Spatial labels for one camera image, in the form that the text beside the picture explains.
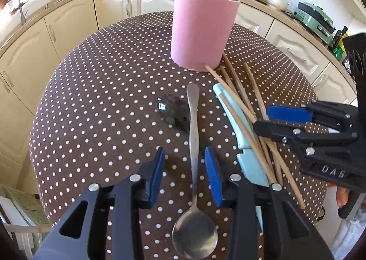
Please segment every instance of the spoon handle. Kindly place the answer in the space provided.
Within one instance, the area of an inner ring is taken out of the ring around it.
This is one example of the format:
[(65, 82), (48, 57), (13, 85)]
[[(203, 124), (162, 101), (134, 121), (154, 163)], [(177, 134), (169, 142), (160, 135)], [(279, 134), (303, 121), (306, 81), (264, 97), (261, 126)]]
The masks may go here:
[(191, 157), (191, 170), (192, 170), (191, 207), (197, 207), (197, 178), (198, 178), (198, 150), (199, 150), (197, 108), (199, 99), (199, 87), (196, 84), (194, 83), (188, 84), (187, 98), (191, 114), (191, 122), (189, 128), (189, 153)]

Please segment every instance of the appliance lid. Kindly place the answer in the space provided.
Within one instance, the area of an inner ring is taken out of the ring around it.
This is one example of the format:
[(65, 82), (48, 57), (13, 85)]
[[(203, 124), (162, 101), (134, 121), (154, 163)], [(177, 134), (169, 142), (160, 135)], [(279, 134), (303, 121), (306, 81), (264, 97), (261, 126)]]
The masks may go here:
[(332, 19), (324, 13), (321, 7), (308, 2), (299, 2), (298, 9), (301, 9), (302, 11), (316, 19), (330, 34), (333, 34), (333, 32), (335, 31)]

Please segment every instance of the pink utensil holder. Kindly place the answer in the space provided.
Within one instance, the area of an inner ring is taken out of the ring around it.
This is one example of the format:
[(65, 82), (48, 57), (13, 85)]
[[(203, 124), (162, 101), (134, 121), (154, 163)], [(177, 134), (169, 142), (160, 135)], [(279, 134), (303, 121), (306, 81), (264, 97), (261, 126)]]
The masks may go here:
[(170, 55), (185, 69), (216, 68), (239, 8), (230, 0), (175, 0)]

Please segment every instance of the green electric cooker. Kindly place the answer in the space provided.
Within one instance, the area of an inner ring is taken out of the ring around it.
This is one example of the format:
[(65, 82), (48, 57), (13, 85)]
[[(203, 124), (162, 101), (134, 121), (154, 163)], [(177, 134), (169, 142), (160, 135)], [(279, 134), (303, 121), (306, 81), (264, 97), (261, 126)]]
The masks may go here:
[(293, 16), (323, 40), (326, 45), (331, 43), (335, 28), (332, 19), (327, 16), (321, 7), (308, 2), (299, 2)]

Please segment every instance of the table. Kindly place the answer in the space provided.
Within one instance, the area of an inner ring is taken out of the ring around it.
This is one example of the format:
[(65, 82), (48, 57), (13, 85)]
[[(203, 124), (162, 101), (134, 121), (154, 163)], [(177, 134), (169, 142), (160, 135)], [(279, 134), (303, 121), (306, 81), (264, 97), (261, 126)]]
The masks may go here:
[[(84, 40), (54, 72), (30, 137), (41, 201), (53, 225), (90, 183), (118, 183), (151, 160), (158, 146), (165, 149), (167, 159), (157, 203), (152, 210), (140, 211), (145, 259), (179, 257), (171, 232), (191, 201), (188, 135), (161, 120), (156, 112), (160, 94), (171, 93), (186, 100), (186, 85), (198, 84), (199, 129), (220, 158), (232, 165), (233, 172), (240, 173), (236, 138), (212, 91), (217, 82), (209, 73), (187, 71), (170, 58), (172, 16), (172, 12), (157, 12), (129, 18)], [(259, 107), (243, 62), (251, 67), (266, 106), (300, 106), (316, 98), (292, 61), (256, 33), (235, 24), (226, 53), (258, 117)], [(315, 124), (307, 129), (323, 132)], [(306, 216), (315, 223), (326, 183), (299, 173), (297, 157), (286, 145), (278, 147), (305, 199)], [(199, 164), (198, 206), (218, 226), (218, 245), (210, 257), (224, 259), (230, 211), (218, 209), (212, 201), (203, 162)], [(284, 185), (293, 197), (286, 178)], [(259, 234), (259, 255), (262, 241)], [(107, 253), (110, 242), (108, 237)]]

